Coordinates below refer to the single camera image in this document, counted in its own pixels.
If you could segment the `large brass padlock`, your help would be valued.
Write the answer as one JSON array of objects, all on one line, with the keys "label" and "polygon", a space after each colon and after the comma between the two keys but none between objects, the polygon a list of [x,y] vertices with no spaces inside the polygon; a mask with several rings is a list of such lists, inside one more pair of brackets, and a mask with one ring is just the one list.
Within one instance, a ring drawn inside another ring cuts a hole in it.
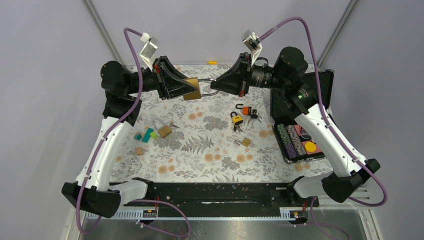
[{"label": "large brass padlock", "polygon": [[173,132],[173,129],[178,129],[179,127],[175,125],[172,121],[165,122],[160,118],[155,118],[152,120],[152,125],[161,138],[166,138]]}]

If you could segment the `yellow black padlock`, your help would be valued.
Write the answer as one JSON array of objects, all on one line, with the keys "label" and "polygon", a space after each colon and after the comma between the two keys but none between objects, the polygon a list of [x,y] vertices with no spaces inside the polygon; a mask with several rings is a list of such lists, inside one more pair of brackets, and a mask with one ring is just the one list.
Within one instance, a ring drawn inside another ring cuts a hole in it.
[{"label": "yellow black padlock", "polygon": [[230,113],[230,117],[233,123],[233,131],[236,132],[241,132],[241,125],[244,122],[243,118],[235,111],[232,111]]}]

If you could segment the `teal small block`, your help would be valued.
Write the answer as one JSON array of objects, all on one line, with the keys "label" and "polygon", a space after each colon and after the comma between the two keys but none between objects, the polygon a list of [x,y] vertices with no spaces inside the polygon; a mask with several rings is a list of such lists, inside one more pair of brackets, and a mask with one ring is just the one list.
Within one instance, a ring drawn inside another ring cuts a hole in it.
[{"label": "teal small block", "polygon": [[140,141],[142,139],[142,135],[140,133],[137,133],[134,135],[134,139]]}]

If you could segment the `wooden cube block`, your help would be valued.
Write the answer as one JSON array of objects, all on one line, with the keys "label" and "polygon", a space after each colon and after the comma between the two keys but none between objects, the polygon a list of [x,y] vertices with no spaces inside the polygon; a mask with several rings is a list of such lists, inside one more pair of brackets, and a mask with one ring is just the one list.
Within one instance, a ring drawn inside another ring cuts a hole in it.
[{"label": "wooden cube block", "polygon": [[136,147],[135,148],[135,154],[137,156],[143,156],[144,155],[144,149],[142,147]]}]

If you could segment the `teal long block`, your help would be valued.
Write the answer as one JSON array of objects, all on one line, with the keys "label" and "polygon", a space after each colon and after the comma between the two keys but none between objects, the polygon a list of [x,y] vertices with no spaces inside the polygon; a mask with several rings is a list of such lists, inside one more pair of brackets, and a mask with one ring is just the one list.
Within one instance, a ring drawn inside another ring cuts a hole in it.
[{"label": "teal long block", "polygon": [[153,129],[153,128],[148,128],[148,129],[146,130],[146,132],[145,132],[145,134],[144,134],[143,138],[141,139],[141,141],[142,141],[143,143],[148,143],[148,142],[149,142],[149,140],[150,140],[150,138],[151,138],[151,133],[153,133],[153,132],[154,132],[154,129]]}]

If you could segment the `small brass padlock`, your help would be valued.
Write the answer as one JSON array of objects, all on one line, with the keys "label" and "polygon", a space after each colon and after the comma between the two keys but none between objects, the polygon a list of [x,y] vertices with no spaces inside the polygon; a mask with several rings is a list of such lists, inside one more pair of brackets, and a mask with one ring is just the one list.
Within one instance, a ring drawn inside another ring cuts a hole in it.
[{"label": "small brass padlock", "polygon": [[241,145],[244,147],[248,147],[251,144],[251,140],[248,138],[244,138],[243,140],[235,140],[234,143],[237,145]]}]

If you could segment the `orange padlock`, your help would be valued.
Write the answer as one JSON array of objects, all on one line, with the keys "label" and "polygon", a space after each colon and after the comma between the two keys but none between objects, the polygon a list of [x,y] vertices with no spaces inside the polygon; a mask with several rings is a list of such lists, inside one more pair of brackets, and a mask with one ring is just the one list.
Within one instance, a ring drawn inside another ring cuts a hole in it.
[{"label": "orange padlock", "polygon": [[244,104],[236,104],[235,108],[241,110],[241,113],[245,116],[250,116],[252,114],[252,107]]}]

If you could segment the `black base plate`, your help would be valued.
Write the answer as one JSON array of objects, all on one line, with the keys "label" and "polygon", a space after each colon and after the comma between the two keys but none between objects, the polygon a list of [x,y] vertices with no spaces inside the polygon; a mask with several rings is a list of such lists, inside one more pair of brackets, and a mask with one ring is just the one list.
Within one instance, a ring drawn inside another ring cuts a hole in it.
[{"label": "black base plate", "polygon": [[129,207],[171,207],[182,209],[201,206],[247,206],[284,208],[302,211],[318,207],[318,200],[300,198],[285,183],[150,183],[145,202],[130,202]]}]

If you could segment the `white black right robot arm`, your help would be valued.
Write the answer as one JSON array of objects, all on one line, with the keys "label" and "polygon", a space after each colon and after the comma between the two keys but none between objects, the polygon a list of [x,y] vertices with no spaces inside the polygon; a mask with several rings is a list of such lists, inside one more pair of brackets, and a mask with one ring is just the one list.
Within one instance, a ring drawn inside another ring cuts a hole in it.
[{"label": "white black right robot arm", "polygon": [[214,90],[239,97],[250,88],[271,90],[270,112],[276,124],[297,124],[311,136],[329,161],[332,171],[312,177],[300,176],[288,185],[287,201],[301,205],[309,197],[327,195],[343,203],[380,168],[374,158],[366,158],[343,136],[326,112],[320,85],[312,86],[308,63],[301,50],[285,47],[273,66],[258,66],[248,53],[211,82]]}]

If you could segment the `black keys bunch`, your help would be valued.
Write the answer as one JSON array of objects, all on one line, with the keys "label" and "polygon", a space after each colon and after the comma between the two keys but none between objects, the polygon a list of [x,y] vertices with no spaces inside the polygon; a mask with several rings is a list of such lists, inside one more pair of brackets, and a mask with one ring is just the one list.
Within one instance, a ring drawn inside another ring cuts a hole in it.
[{"label": "black keys bunch", "polygon": [[261,120],[260,120],[259,115],[258,115],[258,111],[256,109],[253,109],[251,111],[249,122],[251,122],[251,121],[259,121],[261,123]]}]

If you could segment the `black poker chip case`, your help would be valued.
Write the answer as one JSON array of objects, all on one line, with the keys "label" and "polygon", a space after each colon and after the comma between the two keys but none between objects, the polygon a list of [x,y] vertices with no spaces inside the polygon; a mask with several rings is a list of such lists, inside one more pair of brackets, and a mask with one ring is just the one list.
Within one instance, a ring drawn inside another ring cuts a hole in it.
[{"label": "black poker chip case", "polygon": [[[308,109],[318,103],[318,88],[313,72],[306,73],[297,88],[296,96],[299,102]],[[310,134],[294,120],[298,113],[297,107],[291,105],[284,90],[272,89],[270,92],[270,116],[274,121],[273,131],[277,137],[279,148],[287,163],[296,163],[308,158],[318,159],[325,155]],[[316,144],[315,153],[307,154],[304,142]]]}]

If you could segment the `yellow poker chip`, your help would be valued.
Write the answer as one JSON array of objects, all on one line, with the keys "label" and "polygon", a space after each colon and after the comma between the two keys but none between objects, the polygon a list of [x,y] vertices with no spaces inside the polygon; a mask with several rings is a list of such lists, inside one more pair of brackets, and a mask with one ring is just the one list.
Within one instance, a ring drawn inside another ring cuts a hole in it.
[{"label": "yellow poker chip", "polygon": [[305,141],[303,146],[307,154],[313,154],[317,150],[316,144],[311,141]]}]

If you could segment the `floral patterned mat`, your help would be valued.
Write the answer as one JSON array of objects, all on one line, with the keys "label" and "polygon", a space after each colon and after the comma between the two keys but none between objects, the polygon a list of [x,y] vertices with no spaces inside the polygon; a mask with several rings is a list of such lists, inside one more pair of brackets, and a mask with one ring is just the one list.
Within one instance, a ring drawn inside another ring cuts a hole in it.
[{"label": "floral patterned mat", "polygon": [[[243,115],[237,104],[257,110],[259,121]],[[271,91],[251,88],[245,97],[219,92],[214,96],[184,101],[181,97],[161,100],[156,91],[142,94],[140,115],[123,142],[111,171],[111,181],[140,177],[154,182],[291,182],[299,176],[328,173],[325,158],[287,163],[275,136],[270,114]],[[241,132],[233,130],[231,112],[243,118]],[[179,128],[165,138],[153,127],[153,119],[173,122]],[[157,138],[142,138],[148,128]],[[248,138],[248,147],[235,140]],[[144,155],[137,156],[135,148]]]}]

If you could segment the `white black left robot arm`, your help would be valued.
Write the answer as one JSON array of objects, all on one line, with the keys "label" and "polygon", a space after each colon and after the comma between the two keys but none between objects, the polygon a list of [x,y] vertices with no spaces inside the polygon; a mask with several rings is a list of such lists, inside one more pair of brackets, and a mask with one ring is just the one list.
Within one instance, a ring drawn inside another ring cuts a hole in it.
[{"label": "white black left robot arm", "polygon": [[142,100],[134,95],[157,91],[159,98],[166,100],[193,93],[196,88],[185,81],[187,77],[166,55],[156,58],[152,68],[140,72],[111,60],[101,67],[100,77],[106,102],[98,138],[76,180],[64,183],[61,193],[75,208],[111,218],[120,206],[133,200],[144,206],[155,200],[154,190],[140,178],[110,185],[120,148],[140,113]]}]

